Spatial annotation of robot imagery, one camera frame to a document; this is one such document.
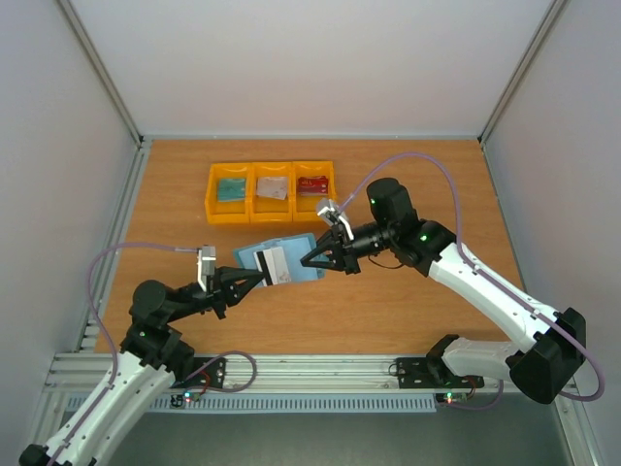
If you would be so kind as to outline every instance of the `workstation enclosure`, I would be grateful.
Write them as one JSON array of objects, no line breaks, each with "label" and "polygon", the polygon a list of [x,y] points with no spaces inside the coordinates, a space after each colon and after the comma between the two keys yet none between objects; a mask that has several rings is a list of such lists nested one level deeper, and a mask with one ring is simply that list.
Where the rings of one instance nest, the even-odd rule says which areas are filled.
[{"label": "workstation enclosure", "polygon": [[[542,302],[584,314],[606,394],[589,404],[559,398],[542,406],[509,388],[495,410],[460,413],[436,410],[424,396],[416,406],[395,404],[400,395],[392,386],[382,392],[360,383],[328,386],[324,400],[334,406],[318,410],[295,405],[304,390],[283,385],[269,394],[291,400],[275,410],[279,416],[205,414],[214,407],[191,416],[172,413],[164,400],[112,464],[618,462],[621,5],[6,3],[4,464],[16,464],[27,444],[44,443],[103,376],[110,359],[93,353],[86,267],[125,238],[154,142],[185,139],[480,145],[522,285]],[[98,269],[95,296],[102,302],[117,262],[111,256]],[[359,367],[365,382],[383,383],[381,368],[395,355],[357,352],[347,360],[326,356],[322,371]],[[312,355],[287,357],[298,368],[313,364]],[[596,384],[587,365],[576,374],[581,394]],[[338,405],[363,395],[376,409]]]}]

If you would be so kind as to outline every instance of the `white panel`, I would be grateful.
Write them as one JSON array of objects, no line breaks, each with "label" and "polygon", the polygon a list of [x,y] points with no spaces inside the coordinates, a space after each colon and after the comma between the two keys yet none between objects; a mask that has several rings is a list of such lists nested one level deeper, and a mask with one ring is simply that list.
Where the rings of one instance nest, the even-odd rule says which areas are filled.
[{"label": "white panel", "polygon": [[[529,291],[587,318],[587,346],[607,375],[587,412],[610,465],[621,457],[619,31],[620,2],[570,2],[488,145]],[[577,379],[593,392],[590,368]]]},{"label": "white panel", "polygon": [[55,351],[82,322],[132,142],[54,2],[0,15],[0,464],[16,464]]},{"label": "white panel", "polygon": [[461,135],[549,0],[75,0],[149,135]]}]

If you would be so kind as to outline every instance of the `light blue cloth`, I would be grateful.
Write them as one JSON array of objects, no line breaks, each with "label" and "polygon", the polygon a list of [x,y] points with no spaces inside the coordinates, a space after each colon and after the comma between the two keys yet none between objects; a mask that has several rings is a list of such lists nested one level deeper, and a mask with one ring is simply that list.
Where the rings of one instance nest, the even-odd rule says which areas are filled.
[{"label": "light blue cloth", "polygon": [[[289,275],[293,283],[319,280],[325,277],[325,270],[315,269],[314,267],[303,267],[300,263],[300,259],[317,246],[317,242],[312,233],[289,236],[287,238],[274,238],[258,245],[233,250],[233,255],[241,267],[258,270],[254,260],[254,253],[258,250],[268,250],[269,248],[276,248],[278,246],[282,247],[284,251],[284,258],[287,262],[287,268],[289,269]],[[318,260],[326,260],[326,258],[319,256]]]}]

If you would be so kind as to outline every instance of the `wooden table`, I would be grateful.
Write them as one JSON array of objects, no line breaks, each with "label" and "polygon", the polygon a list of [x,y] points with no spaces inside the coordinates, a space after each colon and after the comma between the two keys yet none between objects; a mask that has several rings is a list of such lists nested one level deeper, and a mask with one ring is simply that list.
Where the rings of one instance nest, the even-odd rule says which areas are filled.
[{"label": "wooden table", "polygon": [[[127,241],[176,246],[215,245],[218,265],[236,265],[233,248],[270,238],[326,229],[315,225],[214,227],[204,197],[212,162],[234,160],[333,160],[337,193],[344,199],[386,157],[417,150],[442,161],[462,201],[464,238],[478,257],[519,283],[507,233],[476,141],[155,141],[127,233]],[[454,229],[448,185],[429,162],[401,160],[381,174],[408,188],[421,217]],[[353,225],[372,220],[363,193],[347,211]],[[389,252],[377,261],[396,263]],[[484,315],[448,288],[413,269],[385,270],[361,261],[362,273],[328,272],[325,279],[255,289],[218,320],[213,313],[175,323],[198,353],[424,353],[446,333],[506,340]],[[196,279],[196,258],[154,250],[125,250],[105,313],[117,344],[130,324],[134,288],[157,279],[172,287]],[[106,350],[98,342],[97,350]]]}]

